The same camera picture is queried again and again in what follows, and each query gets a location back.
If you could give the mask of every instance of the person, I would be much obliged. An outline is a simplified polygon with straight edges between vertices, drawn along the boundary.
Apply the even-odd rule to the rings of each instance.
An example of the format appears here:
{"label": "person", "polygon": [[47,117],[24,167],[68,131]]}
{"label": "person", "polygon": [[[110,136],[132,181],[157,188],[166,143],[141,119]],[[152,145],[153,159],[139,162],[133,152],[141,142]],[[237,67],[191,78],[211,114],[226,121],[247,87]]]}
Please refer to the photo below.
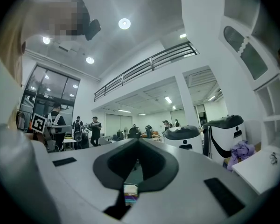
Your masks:
{"label": "person", "polygon": [[92,135],[91,135],[90,143],[94,147],[97,147],[98,146],[98,139],[101,136],[102,124],[100,122],[98,122],[98,118],[96,116],[94,116],[92,118],[92,120],[93,120],[93,122],[91,123]]}
{"label": "person", "polygon": [[[49,38],[85,35],[90,33],[89,27],[90,16],[82,0],[18,0],[0,27],[0,61],[21,86],[22,56],[28,38],[34,35]],[[12,129],[16,129],[15,120],[16,107],[7,123]]]}
{"label": "person", "polygon": [[74,130],[74,132],[81,132],[84,129],[83,128],[83,122],[81,121],[80,116],[77,116],[76,121],[73,122],[71,127]]}
{"label": "person", "polygon": [[165,131],[168,130],[170,128],[168,120],[165,120],[163,123],[165,125]]}
{"label": "person", "polygon": [[150,125],[147,125],[145,127],[145,130],[146,130],[146,134],[147,134],[147,138],[150,139],[151,138],[151,129],[152,127]]}
{"label": "person", "polygon": [[[61,103],[56,101],[53,104],[53,110],[47,115],[47,118],[53,123],[56,123],[58,125],[66,125],[63,116],[59,114],[60,110],[61,110]],[[65,137],[65,133],[58,133],[59,131],[60,129],[58,128],[55,129],[56,132],[55,147],[56,147],[56,151],[58,152],[64,151],[63,140]]]}
{"label": "person", "polygon": [[175,120],[175,126],[176,126],[176,127],[179,127],[179,126],[180,126],[180,124],[179,124],[179,122],[178,122],[177,119]]}

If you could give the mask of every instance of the backpack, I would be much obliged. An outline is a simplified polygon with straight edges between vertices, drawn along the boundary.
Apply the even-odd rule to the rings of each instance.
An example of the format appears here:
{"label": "backpack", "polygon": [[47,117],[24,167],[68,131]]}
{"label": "backpack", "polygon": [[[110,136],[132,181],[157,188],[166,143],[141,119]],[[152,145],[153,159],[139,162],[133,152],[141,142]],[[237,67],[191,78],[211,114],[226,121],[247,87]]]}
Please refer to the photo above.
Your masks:
{"label": "backpack", "polygon": [[81,132],[81,124],[80,124],[81,121],[79,122],[75,122],[75,132]]}

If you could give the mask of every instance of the white column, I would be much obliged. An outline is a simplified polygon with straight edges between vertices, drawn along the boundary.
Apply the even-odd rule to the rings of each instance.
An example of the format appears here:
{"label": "white column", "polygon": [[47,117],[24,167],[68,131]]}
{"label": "white column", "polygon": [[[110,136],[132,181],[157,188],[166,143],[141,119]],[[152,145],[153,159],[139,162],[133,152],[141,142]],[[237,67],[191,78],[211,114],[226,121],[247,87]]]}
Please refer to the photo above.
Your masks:
{"label": "white column", "polygon": [[175,78],[176,78],[179,92],[182,97],[182,104],[183,104],[183,108],[185,110],[187,124],[199,127],[198,121],[197,121],[197,115],[194,110],[192,98],[191,98],[186,80],[183,77],[182,73],[176,74]]}

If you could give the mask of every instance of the desk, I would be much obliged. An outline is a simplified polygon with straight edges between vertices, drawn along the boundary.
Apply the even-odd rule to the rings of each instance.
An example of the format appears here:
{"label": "desk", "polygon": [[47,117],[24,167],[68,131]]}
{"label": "desk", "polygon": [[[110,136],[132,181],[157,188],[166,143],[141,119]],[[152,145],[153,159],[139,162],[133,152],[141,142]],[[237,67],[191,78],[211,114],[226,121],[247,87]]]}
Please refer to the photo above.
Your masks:
{"label": "desk", "polygon": [[73,150],[75,150],[75,144],[74,143],[76,143],[76,141],[75,140],[72,140],[72,139],[64,139],[63,140],[63,143],[64,144],[66,144],[66,143],[72,143],[73,144]]}
{"label": "desk", "polygon": [[272,152],[260,150],[250,158],[232,166],[258,194],[274,187],[280,181],[280,156],[277,155],[278,163],[271,164]]}

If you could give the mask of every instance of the black panel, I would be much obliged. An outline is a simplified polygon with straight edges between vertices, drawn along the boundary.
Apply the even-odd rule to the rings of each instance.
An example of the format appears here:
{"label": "black panel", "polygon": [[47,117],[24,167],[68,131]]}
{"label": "black panel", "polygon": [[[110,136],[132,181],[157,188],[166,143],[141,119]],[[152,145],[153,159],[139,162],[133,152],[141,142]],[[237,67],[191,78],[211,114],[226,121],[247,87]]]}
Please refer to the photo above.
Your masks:
{"label": "black panel", "polygon": [[187,149],[187,150],[193,149],[191,144],[180,145],[179,147],[182,148],[182,149]]}
{"label": "black panel", "polygon": [[230,129],[242,124],[243,122],[244,120],[239,115],[231,115],[222,117],[220,119],[212,120],[206,123],[204,126],[213,126],[221,129]]}
{"label": "black panel", "polygon": [[60,159],[60,160],[53,161],[53,164],[55,165],[55,167],[58,167],[58,166],[62,166],[62,165],[65,165],[65,164],[68,164],[71,162],[76,162],[76,161],[77,161],[76,159],[71,157],[71,158],[67,158],[67,159]]}
{"label": "black panel", "polygon": [[164,135],[169,140],[186,140],[197,137],[200,132],[197,127],[188,125],[174,131],[167,129]]}
{"label": "black panel", "polygon": [[204,183],[210,189],[228,216],[236,214],[245,207],[219,179],[207,179],[204,180]]}
{"label": "black panel", "polygon": [[234,134],[233,134],[233,138],[236,138],[238,136],[241,136],[242,135],[242,131],[239,130],[239,131],[236,131]]}
{"label": "black panel", "polygon": [[229,158],[231,157],[231,151],[226,151],[224,149],[222,149],[218,144],[217,142],[214,140],[213,138],[213,133],[212,133],[212,130],[211,130],[211,127],[210,127],[210,138],[211,138],[211,141],[213,142],[216,150],[218,151],[218,153],[223,157],[223,158]]}

